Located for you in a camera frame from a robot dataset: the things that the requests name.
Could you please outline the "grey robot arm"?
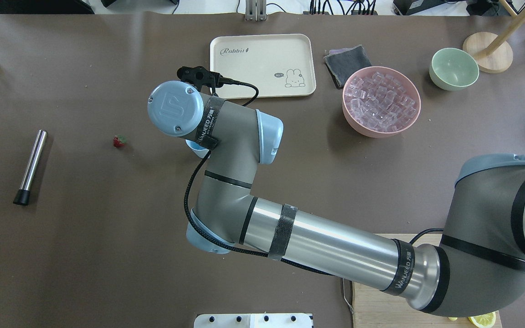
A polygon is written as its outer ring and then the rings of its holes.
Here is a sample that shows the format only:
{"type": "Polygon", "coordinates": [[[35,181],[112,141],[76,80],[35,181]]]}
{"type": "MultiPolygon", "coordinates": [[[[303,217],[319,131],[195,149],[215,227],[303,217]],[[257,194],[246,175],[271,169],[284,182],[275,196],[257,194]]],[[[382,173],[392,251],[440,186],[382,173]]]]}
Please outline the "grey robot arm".
{"type": "Polygon", "coordinates": [[[277,153],[279,118],[181,81],[156,87],[147,110],[164,134],[207,151],[196,203],[184,195],[197,247],[341,277],[436,316],[497,311],[525,292],[525,155],[465,162],[439,245],[415,246],[252,195],[257,168],[277,153]]]}

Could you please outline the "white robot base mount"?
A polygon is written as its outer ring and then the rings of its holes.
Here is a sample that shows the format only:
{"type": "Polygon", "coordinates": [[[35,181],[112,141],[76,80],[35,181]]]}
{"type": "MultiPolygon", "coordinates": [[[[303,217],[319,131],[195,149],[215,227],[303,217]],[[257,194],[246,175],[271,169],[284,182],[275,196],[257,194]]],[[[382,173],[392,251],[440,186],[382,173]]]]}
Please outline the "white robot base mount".
{"type": "Polygon", "coordinates": [[[308,313],[225,313],[202,314],[194,320],[194,328],[314,328],[313,315],[308,313]]]}

